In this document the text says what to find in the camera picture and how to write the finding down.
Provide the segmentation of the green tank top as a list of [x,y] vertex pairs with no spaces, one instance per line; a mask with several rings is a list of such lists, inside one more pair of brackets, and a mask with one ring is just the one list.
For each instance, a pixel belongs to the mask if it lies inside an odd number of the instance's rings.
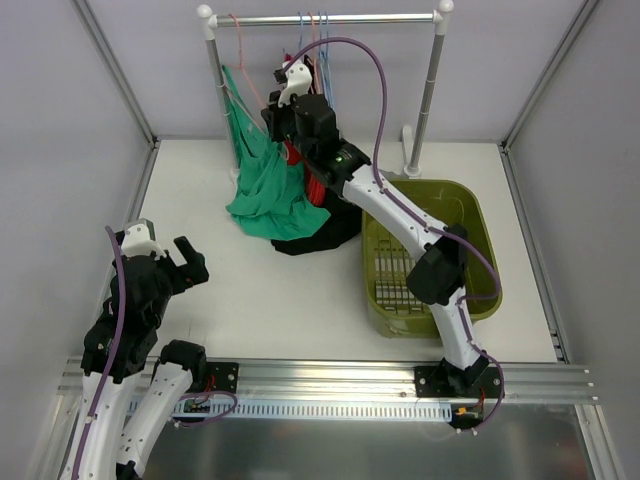
[[304,167],[290,166],[285,147],[270,140],[248,113],[233,81],[223,68],[230,94],[231,133],[239,160],[236,193],[226,206],[232,220],[253,237],[291,241],[314,235],[330,218],[328,210],[307,198]]

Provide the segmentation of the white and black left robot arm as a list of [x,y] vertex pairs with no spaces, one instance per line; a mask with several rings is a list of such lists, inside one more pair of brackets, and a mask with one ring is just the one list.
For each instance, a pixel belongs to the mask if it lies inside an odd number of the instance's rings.
[[172,340],[161,350],[140,406],[126,414],[169,300],[209,279],[204,256],[186,237],[174,240],[182,265],[151,243],[132,240],[123,232],[110,236],[116,273],[84,338],[82,403],[64,479],[142,478],[179,399],[207,382],[204,347]]

